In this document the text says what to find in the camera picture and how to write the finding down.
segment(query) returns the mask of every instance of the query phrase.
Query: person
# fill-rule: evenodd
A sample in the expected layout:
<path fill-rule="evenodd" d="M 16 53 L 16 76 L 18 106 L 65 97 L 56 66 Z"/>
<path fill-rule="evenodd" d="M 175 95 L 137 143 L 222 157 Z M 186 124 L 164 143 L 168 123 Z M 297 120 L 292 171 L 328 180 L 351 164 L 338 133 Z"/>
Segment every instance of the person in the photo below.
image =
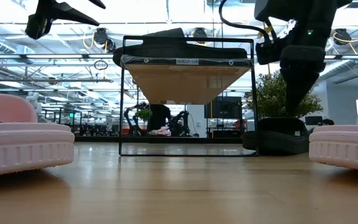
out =
<path fill-rule="evenodd" d="M 331 119 L 324 119 L 323 123 L 320 126 L 327 126 L 327 125 L 335 125 L 335 122 L 333 120 L 331 120 Z M 310 129 L 309 132 L 313 133 L 314 129 L 315 128 Z"/>
<path fill-rule="evenodd" d="M 147 129 L 149 131 L 159 130 L 161 127 L 166 125 L 166 119 L 171 119 L 171 111 L 165 105 L 150 104 L 150 111 L 152 112 L 152 115 L 149 123 L 147 124 Z"/>

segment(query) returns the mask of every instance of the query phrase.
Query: green plant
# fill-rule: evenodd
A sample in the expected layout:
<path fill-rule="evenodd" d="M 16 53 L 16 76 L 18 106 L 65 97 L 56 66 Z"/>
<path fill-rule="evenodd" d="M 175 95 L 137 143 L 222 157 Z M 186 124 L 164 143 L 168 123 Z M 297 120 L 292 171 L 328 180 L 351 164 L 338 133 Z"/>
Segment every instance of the green plant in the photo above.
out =
<path fill-rule="evenodd" d="M 259 75 L 260 81 L 257 82 L 257 102 L 259 118 L 272 118 L 288 116 L 285 109 L 286 83 L 279 71 L 272 75 Z M 301 118 L 310 113 L 322 111 L 320 99 L 311 94 L 314 87 L 303 98 L 296 110 L 295 117 Z M 249 109 L 254 108 L 252 93 L 246 100 Z"/>
<path fill-rule="evenodd" d="M 141 109 L 137 112 L 137 116 L 143 121 L 148 121 L 152 116 L 152 112 L 149 109 Z"/>

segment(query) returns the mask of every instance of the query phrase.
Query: black metal frame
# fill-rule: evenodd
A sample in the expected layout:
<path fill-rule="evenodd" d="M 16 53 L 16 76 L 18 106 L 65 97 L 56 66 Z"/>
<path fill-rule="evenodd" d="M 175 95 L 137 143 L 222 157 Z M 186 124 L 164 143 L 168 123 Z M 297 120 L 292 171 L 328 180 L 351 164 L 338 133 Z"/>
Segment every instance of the black metal frame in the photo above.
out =
<path fill-rule="evenodd" d="M 235 38 L 212 38 L 212 37 L 152 37 L 152 36 L 134 36 L 134 35 L 125 35 L 122 40 L 122 54 L 126 54 L 126 41 L 127 40 L 152 40 L 155 42 L 164 41 L 164 42 L 184 42 L 184 41 L 198 41 L 198 42 L 229 42 L 229 43 L 248 43 L 250 44 L 250 61 L 251 61 L 251 82 L 252 82 L 252 100 L 254 103 L 254 120 L 255 120 L 255 131 L 258 130 L 258 111 L 257 111 L 257 92 L 256 92 L 256 78 L 255 78 L 255 62 L 254 62 L 254 40 L 253 39 L 235 39 Z M 225 157 L 224 155 L 161 155 L 161 154 L 142 154 L 142 155 L 130 155 L 122 154 L 122 122 L 123 122 L 123 112 L 124 112 L 124 75 L 125 67 L 121 66 L 121 100 L 120 100 L 120 117 L 119 117 L 119 155 L 120 156 L 189 156 L 189 157 Z M 238 156 L 227 156 L 227 157 L 247 157 L 249 155 L 238 155 Z"/>

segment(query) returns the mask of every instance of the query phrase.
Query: shelf label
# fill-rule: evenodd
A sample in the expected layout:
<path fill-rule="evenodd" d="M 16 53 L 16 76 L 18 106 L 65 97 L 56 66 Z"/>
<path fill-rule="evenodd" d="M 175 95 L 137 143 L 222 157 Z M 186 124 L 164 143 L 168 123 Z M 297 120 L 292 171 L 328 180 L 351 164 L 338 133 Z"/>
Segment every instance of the shelf label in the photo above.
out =
<path fill-rule="evenodd" d="M 181 58 L 177 59 L 177 65 L 199 65 L 198 59 Z"/>

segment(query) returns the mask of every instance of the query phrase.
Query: wooden floor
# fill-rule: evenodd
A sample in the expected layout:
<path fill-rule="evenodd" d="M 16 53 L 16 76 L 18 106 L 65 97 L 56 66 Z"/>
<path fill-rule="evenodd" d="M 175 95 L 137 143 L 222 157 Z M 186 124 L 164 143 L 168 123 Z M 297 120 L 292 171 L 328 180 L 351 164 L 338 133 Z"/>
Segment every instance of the wooden floor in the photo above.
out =
<path fill-rule="evenodd" d="M 358 224 L 358 171 L 307 154 L 119 157 L 114 143 L 76 144 L 75 154 L 67 166 L 0 176 L 0 223 Z"/>

